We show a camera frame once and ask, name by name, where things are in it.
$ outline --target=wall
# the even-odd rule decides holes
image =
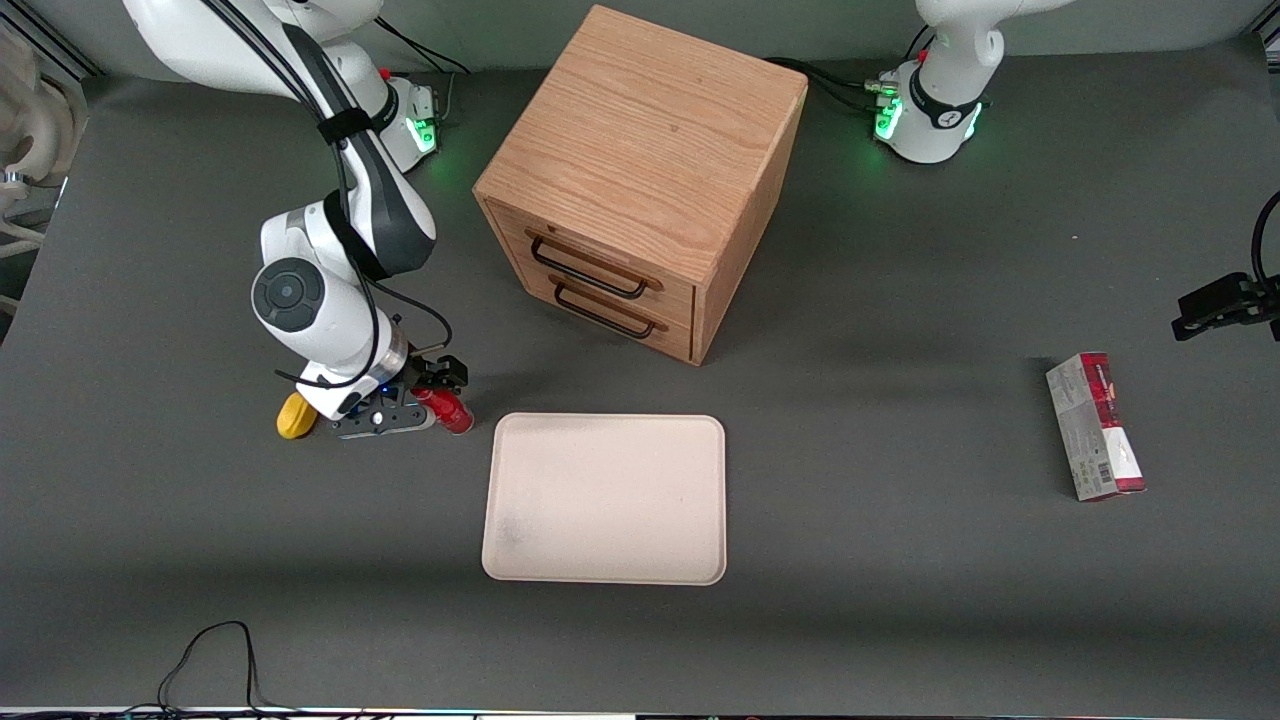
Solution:
[[[28,0],[111,73],[173,76],[119,0]],[[383,15],[472,68],[548,67],[591,0],[387,0]],[[900,54],[920,27],[909,0],[605,0],[622,12],[754,55],[801,59]],[[1011,54],[1175,50],[1238,35],[1267,0],[1079,0],[1004,26]],[[424,63],[376,27],[356,40],[380,65]]]

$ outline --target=green led light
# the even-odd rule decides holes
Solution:
[[[893,131],[897,129],[897,120],[902,117],[902,101],[900,99],[893,99],[893,101],[881,110],[881,118],[876,122],[876,135],[881,140],[888,140],[893,137]]]
[[[408,132],[413,136],[413,142],[424,154],[435,150],[435,120],[421,120],[406,118]]]
[[[973,131],[978,129],[978,115],[982,114],[982,102],[973,110],[973,119],[969,120],[969,129],[964,131],[964,138],[969,140],[973,137]]]

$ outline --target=drawer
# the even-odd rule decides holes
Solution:
[[[611,329],[685,363],[692,356],[694,333],[687,324],[653,318],[614,297],[556,273],[527,274],[529,292],[561,310]]]
[[[626,259],[604,258],[585,250],[581,238],[554,224],[508,208],[489,202],[507,251],[517,263],[517,272],[526,284],[535,277],[557,273],[595,295],[614,301],[620,307],[632,307],[640,314],[690,325],[694,316],[694,287],[686,282],[652,270],[628,266]]]

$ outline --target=yellow object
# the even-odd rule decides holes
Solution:
[[[284,401],[280,414],[275,416],[275,430],[284,439],[297,439],[308,432],[316,421],[316,409],[298,393]]]

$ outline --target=cardboard box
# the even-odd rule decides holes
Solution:
[[[1147,489],[1116,413],[1106,352],[1082,352],[1046,374],[1075,495],[1096,501]]]

